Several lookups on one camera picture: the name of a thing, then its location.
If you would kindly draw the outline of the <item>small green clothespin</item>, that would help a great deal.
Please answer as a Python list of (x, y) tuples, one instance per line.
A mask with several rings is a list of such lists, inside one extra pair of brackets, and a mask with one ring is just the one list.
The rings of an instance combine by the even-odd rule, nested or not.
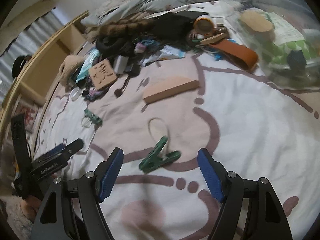
[(85, 128), (89, 128), (92, 124), (100, 127), (103, 124), (103, 120), (88, 109), (85, 109), (84, 116), (81, 120), (81, 125)]

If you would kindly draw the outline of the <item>green clothespin with loop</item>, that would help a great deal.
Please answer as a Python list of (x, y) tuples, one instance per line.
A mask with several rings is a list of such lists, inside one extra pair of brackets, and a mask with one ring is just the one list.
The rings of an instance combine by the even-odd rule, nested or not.
[(163, 119), (159, 117), (149, 119), (148, 133), (156, 144), (139, 164), (139, 169), (145, 174), (172, 164), (181, 157), (180, 151), (169, 149), (170, 129)]

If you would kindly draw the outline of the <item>half-round wooden block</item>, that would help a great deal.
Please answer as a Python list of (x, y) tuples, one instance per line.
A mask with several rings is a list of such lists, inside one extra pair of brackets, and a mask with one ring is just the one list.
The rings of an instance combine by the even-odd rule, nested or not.
[(189, 90), (197, 89), (199, 86), (200, 82), (197, 79), (174, 76), (146, 88), (143, 93), (143, 100), (145, 103), (150, 104)]

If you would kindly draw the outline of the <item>black ribbed square box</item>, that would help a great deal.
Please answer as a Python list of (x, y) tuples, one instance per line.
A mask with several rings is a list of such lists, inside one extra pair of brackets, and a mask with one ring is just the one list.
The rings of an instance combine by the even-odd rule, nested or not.
[(306, 67), (306, 59), (301, 50), (292, 50), (287, 55), (287, 64), (294, 71), (301, 71)]

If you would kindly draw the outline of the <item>carved square wooden coaster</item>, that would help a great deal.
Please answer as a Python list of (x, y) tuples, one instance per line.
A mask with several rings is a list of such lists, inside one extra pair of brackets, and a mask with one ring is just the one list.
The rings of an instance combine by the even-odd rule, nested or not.
[(118, 78), (108, 59), (95, 64), (88, 72), (96, 90), (114, 84)]

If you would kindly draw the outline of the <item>cartoon print bed sheet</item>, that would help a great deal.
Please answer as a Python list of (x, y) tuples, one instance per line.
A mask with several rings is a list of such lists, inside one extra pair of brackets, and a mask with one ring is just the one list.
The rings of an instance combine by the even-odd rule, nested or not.
[[(244, 44), (223, 16), (219, 1), (185, 5), (179, 11), (222, 18), (232, 38)], [(144, 90), (174, 76), (197, 79), (200, 86), (150, 104)], [(124, 93), (114, 91), (86, 103), (59, 90), (46, 113), (35, 155), (81, 138), (84, 148), (60, 172), (75, 179), (94, 170), (115, 147), (124, 163), (111, 196), (101, 209), (116, 239), (205, 239), (219, 204), (210, 195), (196, 156), (205, 147), (215, 160), (245, 179), (268, 178), (288, 218), (294, 239), (319, 227), (319, 88), (293, 89), (270, 81), (207, 52), (156, 61), (132, 78)], [(81, 125), (88, 109), (102, 126)], [(170, 129), (171, 151), (181, 157), (145, 174), (140, 162), (155, 146), (148, 120), (159, 117)]]

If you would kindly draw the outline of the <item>white power adapter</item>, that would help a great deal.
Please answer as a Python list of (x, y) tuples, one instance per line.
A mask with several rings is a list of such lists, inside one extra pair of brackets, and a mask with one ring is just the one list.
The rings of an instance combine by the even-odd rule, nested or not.
[(128, 57), (121, 55), (117, 56), (114, 59), (113, 70), (117, 75), (121, 75), (124, 73), (125, 68), (127, 67), (128, 60)]

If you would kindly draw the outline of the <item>teal wet wipes pack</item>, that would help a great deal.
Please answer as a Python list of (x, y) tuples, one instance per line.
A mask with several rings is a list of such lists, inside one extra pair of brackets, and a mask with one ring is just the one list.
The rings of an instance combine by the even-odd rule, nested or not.
[(96, 57), (100, 56), (100, 51), (97, 48), (91, 49), (85, 57), (85, 61), (80, 69), (79, 74), (77, 75), (75, 83), (78, 83), (80, 80), (83, 80), (88, 74), (89, 69), (94, 65), (93, 61)]

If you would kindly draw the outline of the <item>black fur-trimmed jacket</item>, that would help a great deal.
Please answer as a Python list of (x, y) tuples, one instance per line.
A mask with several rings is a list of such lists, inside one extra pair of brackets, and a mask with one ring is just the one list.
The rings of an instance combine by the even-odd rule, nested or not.
[(202, 15), (196, 11), (180, 11), (148, 19), (111, 22), (99, 28), (95, 45), (103, 58), (131, 56), (136, 44), (149, 38), (156, 42), (183, 40)]

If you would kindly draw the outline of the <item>pink blue knitted item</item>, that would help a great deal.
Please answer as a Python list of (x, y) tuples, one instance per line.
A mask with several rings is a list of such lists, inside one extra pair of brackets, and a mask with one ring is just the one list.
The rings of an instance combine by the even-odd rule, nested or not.
[(153, 39), (146, 39), (138, 42), (135, 46), (134, 53), (142, 54), (142, 53), (155, 53), (161, 47), (160, 42)]

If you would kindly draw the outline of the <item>white tissue packet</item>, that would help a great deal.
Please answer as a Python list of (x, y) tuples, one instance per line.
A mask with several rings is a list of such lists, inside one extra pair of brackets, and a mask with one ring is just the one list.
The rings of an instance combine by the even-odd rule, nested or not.
[(178, 48), (175, 48), (169, 45), (165, 45), (161, 50), (144, 58), (141, 62), (141, 66), (144, 67), (147, 64), (150, 64), (156, 61), (182, 59), (184, 57), (185, 57), (185, 51), (182, 51)]

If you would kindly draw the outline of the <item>small wooden boat block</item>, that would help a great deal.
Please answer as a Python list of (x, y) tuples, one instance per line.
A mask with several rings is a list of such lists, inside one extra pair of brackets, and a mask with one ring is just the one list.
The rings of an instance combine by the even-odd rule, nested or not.
[(217, 43), (220, 42), (221, 40), (228, 38), (229, 35), (227, 33), (220, 33), (217, 35), (214, 35), (212, 37), (208, 37), (208, 38), (204, 38), (202, 40), (196, 40), (194, 41), (196, 43), (196, 45), (208, 45), (208, 44), (213, 44), (213, 43)]

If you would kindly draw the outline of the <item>orange tape roll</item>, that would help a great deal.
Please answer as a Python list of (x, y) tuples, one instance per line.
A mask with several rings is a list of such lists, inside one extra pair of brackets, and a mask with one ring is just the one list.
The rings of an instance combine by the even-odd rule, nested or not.
[(209, 15), (199, 16), (193, 23), (195, 31), (204, 37), (211, 37), (216, 34), (215, 24)]

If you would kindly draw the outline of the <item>round wooden brush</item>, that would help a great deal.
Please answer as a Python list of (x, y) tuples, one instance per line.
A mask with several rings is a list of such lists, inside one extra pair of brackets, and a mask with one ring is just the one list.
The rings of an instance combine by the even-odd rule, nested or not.
[(256, 11), (246, 10), (242, 12), (240, 22), (259, 39), (273, 41), (275, 38), (273, 23)]

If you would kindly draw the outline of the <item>wooden bed frame shelf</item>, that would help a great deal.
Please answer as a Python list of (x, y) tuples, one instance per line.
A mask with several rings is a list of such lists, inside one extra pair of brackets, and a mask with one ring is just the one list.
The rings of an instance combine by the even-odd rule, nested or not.
[(59, 78), (59, 67), (65, 57), (77, 54), (84, 46), (86, 39), (78, 28), (80, 21), (88, 16), (83, 12), (60, 30), (54, 33), (24, 67), (13, 82), (1, 107), (1, 140), (5, 137), (7, 125), (10, 123), (14, 104), (19, 95), (26, 97), (38, 106), (46, 104)]

